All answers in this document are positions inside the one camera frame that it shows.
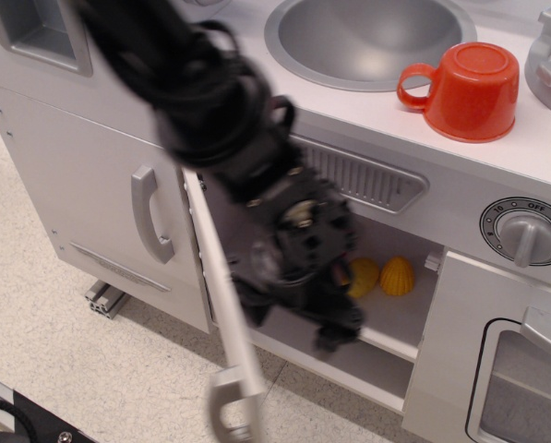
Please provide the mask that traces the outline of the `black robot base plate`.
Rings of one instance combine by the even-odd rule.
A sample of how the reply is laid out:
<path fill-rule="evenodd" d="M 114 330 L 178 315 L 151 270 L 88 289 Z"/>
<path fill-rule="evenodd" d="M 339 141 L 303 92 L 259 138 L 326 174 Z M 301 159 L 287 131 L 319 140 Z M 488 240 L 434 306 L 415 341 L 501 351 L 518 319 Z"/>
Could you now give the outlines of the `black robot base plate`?
<path fill-rule="evenodd" d="M 0 430 L 0 442 L 95 442 L 82 430 L 15 390 L 11 401 L 0 398 L 0 412 L 14 421 L 12 430 Z"/>

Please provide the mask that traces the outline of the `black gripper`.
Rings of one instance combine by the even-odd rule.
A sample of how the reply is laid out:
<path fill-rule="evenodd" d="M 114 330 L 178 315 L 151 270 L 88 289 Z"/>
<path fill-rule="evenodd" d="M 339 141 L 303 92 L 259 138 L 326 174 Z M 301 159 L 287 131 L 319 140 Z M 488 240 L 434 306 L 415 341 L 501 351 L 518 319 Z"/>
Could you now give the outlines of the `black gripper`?
<path fill-rule="evenodd" d="M 228 257 L 240 303 L 255 326 L 279 306 L 318 326 L 317 351 L 334 353 L 359 337 L 365 316 L 348 294 L 353 273 L 345 257 L 290 276 L 281 275 L 280 263 L 264 243 Z"/>

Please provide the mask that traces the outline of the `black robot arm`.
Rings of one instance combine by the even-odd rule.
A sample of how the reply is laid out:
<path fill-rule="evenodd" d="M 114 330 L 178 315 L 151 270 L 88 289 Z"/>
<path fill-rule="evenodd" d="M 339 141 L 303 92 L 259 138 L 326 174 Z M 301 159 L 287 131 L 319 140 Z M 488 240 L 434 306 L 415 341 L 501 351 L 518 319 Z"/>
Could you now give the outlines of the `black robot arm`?
<path fill-rule="evenodd" d="M 346 199 L 305 165 L 295 109 L 275 96 L 216 20 L 188 22 L 166 1 L 74 1 L 113 72 L 153 110 L 163 148 L 209 175 L 254 223 L 230 264 L 256 324 L 276 305 L 318 326 L 316 346 L 355 341 L 364 315 L 349 295 L 356 232 Z"/>

